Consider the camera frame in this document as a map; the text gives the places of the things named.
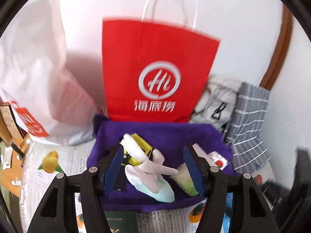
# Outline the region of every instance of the brown wooden frame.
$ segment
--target brown wooden frame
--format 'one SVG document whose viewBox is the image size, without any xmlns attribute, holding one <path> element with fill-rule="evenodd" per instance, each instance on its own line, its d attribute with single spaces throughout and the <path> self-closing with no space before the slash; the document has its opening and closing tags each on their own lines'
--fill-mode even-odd
<svg viewBox="0 0 311 233">
<path fill-rule="evenodd" d="M 288 47 L 290 45 L 292 29 L 293 14 L 285 5 L 283 5 L 283 17 L 279 39 L 277 40 L 269 67 L 259 84 L 265 89 L 272 89 L 277 77 L 279 76 L 279 73 L 281 72 L 285 57 L 287 55 Z"/>
</svg>

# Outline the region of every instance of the gray striped cloth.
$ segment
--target gray striped cloth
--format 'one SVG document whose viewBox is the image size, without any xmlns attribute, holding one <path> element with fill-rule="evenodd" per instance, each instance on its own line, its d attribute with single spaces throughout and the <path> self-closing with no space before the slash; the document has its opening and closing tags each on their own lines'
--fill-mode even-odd
<svg viewBox="0 0 311 233">
<path fill-rule="evenodd" d="M 252 173 L 269 159 L 259 138 L 270 91 L 242 83 L 231 122 L 225 129 L 225 143 L 233 148 L 232 166 L 236 173 Z"/>
</svg>

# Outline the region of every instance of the green book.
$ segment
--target green book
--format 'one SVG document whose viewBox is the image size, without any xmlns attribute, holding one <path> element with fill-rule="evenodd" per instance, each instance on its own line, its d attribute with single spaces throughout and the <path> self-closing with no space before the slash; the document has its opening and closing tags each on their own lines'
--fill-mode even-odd
<svg viewBox="0 0 311 233">
<path fill-rule="evenodd" d="M 105 211 L 111 233 L 138 233 L 137 212 Z"/>
</svg>

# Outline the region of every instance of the white wall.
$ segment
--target white wall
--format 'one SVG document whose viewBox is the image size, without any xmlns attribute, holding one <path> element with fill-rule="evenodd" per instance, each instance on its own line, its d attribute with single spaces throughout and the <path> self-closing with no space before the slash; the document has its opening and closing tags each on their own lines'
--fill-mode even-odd
<svg viewBox="0 0 311 233">
<path fill-rule="evenodd" d="M 271 90 L 260 137 L 276 181 L 292 187 L 296 147 L 311 148 L 311 42 L 295 19 L 289 51 Z"/>
<path fill-rule="evenodd" d="M 60 0 L 68 46 L 66 66 L 98 103 L 104 101 L 102 17 L 141 18 L 145 2 Z M 199 0 L 197 29 L 222 39 L 212 73 L 258 84 L 269 65 L 278 38 L 281 13 L 282 3 L 279 0 Z M 156 17 L 178 23 L 181 10 L 174 2 L 163 0 L 159 2 Z"/>
</svg>

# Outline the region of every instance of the white plastic bag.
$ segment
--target white plastic bag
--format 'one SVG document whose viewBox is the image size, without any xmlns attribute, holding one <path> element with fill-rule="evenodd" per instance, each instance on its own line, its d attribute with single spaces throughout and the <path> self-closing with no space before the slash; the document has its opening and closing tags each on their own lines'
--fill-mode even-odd
<svg viewBox="0 0 311 233">
<path fill-rule="evenodd" d="M 92 138 L 92 98 L 65 69 L 59 0 L 24 7 L 0 39 L 0 88 L 29 134 L 62 145 Z"/>
</svg>

